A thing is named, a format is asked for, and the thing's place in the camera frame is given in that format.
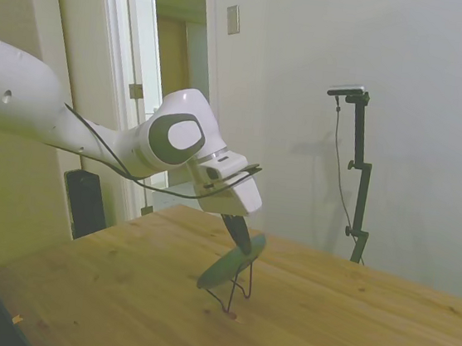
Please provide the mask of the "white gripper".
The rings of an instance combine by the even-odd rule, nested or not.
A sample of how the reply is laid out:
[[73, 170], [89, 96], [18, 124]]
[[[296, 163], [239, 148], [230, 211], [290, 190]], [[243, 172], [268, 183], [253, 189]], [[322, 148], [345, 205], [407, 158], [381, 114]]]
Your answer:
[[196, 195], [217, 192], [221, 188], [229, 188], [209, 197], [200, 198], [198, 203], [205, 212], [221, 213], [231, 239], [242, 253], [251, 253], [250, 234], [244, 217], [261, 208], [261, 197], [253, 176], [239, 173], [232, 178], [214, 183], [199, 183]]

